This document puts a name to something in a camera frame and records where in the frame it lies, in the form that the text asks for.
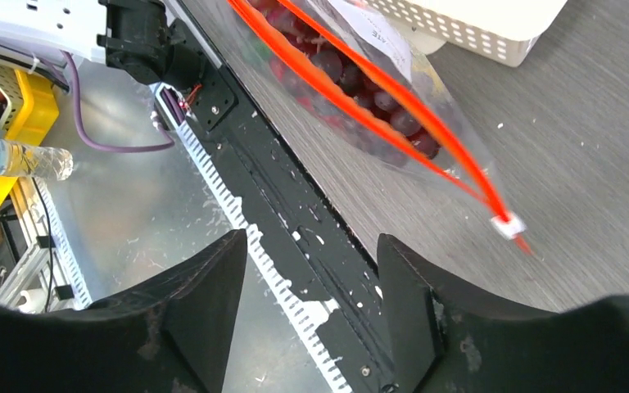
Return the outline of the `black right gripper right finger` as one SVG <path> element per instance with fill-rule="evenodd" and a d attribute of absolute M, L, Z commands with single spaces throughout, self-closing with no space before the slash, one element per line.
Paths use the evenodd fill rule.
<path fill-rule="evenodd" d="M 629 295 L 562 313 L 484 290 L 388 234 L 378 275 L 401 392 L 629 392 Z"/>

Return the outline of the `clear zip top bag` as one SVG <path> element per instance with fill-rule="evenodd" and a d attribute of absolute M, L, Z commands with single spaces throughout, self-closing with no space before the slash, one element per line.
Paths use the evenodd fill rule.
<path fill-rule="evenodd" d="M 529 251 L 496 162 L 430 61 L 364 1 L 227 1 L 251 62 L 334 134 L 397 171 L 459 192 Z"/>

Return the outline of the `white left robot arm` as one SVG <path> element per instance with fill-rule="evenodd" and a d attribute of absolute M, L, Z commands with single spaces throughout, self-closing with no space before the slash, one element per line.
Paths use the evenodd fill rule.
<path fill-rule="evenodd" d="M 187 90 L 206 57 L 174 38 L 161 1 L 0 1 L 0 38 L 51 47 Z"/>

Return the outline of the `white plastic basket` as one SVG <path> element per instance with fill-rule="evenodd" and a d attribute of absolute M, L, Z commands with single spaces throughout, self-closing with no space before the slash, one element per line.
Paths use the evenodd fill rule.
<path fill-rule="evenodd" d="M 421 52 L 455 45 L 504 66 L 520 66 L 566 0 L 373 0 Z"/>

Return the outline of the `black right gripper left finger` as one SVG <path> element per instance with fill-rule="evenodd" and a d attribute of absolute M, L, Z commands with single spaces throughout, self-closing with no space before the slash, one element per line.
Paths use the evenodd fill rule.
<path fill-rule="evenodd" d="M 247 262 L 232 230 L 82 310 L 0 305 L 0 392 L 220 392 Z"/>

